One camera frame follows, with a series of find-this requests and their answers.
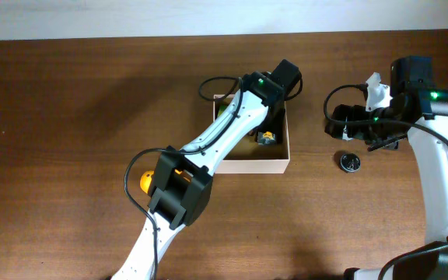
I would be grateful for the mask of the red grey toy truck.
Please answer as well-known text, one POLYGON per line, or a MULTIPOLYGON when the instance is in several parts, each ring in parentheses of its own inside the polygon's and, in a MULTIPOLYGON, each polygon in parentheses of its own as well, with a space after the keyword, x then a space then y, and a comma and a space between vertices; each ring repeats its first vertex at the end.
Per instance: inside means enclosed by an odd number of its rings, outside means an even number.
POLYGON ((257 143, 259 145, 275 145, 277 143, 276 136, 270 131, 258 132, 257 143))

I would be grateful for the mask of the multicoloured puzzle cube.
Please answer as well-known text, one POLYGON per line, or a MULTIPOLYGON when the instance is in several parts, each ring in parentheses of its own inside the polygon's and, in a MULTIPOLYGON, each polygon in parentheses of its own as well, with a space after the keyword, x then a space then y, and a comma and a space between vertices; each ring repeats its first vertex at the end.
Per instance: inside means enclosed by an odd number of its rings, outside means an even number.
POLYGON ((224 112, 225 112, 225 110, 227 109, 227 105, 220 105, 219 106, 219 109, 218 109, 218 111, 217 111, 217 115, 216 115, 216 117, 220 117, 224 112))

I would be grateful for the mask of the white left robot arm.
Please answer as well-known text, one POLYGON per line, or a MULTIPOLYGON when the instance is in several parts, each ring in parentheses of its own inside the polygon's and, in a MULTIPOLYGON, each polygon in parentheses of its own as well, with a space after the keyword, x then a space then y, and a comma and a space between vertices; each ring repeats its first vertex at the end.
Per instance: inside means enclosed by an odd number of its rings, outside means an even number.
POLYGON ((208 205, 219 164, 253 132, 261 145, 278 140, 285 102, 303 88, 302 74, 282 60, 272 72, 238 77, 229 91, 228 107, 196 139, 181 149, 157 148, 156 167, 142 177, 149 205, 146 221, 126 261, 114 279, 154 279, 159 263, 175 236, 193 224, 208 205))

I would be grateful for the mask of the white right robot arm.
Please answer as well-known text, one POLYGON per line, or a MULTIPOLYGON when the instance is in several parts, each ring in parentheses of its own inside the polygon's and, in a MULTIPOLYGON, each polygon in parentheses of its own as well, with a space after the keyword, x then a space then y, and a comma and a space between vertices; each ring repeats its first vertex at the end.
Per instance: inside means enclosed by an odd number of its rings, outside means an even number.
POLYGON ((373 74, 363 84, 365 105, 326 113, 332 138, 363 140, 369 151, 406 139, 418 164, 425 206, 425 244, 376 269, 348 268, 345 279, 448 279, 448 89, 436 86, 428 57, 398 58, 390 85, 373 74))

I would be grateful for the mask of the orange toy animal figure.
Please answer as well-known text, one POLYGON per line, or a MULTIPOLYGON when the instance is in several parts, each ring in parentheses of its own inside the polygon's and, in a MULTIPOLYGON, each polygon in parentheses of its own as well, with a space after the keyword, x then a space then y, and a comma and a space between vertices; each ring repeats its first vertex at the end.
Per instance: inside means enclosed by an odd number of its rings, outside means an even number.
MULTIPOLYGON (((193 177, 193 174, 188 172, 187 170, 175 169, 174 173, 177 174, 179 177, 182 177, 187 182, 190 182, 192 177, 193 177)), ((149 193, 149 188, 151 186, 153 177, 154 177, 154 171, 153 170, 148 170, 148 171, 144 172, 143 175, 141 176, 140 188, 146 194, 149 193)))

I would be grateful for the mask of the black round fan wheel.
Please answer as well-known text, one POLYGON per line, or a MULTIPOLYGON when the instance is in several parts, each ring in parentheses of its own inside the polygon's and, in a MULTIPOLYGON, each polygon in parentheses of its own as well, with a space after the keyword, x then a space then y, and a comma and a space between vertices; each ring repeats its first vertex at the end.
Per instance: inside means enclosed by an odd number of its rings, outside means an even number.
POLYGON ((354 153, 345 153, 340 158, 340 167, 346 173, 354 173, 359 171, 361 167, 361 160, 354 153))

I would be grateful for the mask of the pink cardboard box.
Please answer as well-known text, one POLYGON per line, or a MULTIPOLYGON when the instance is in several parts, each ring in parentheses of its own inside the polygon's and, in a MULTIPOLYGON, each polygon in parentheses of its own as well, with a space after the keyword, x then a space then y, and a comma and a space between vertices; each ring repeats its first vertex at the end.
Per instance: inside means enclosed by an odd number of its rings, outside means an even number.
POLYGON ((265 132, 268 107, 262 99, 246 91, 237 93, 225 112, 215 119, 226 128, 209 149, 216 158, 216 173, 284 173, 290 163, 288 121, 285 114, 282 131, 275 145, 259 145, 257 133, 265 132))

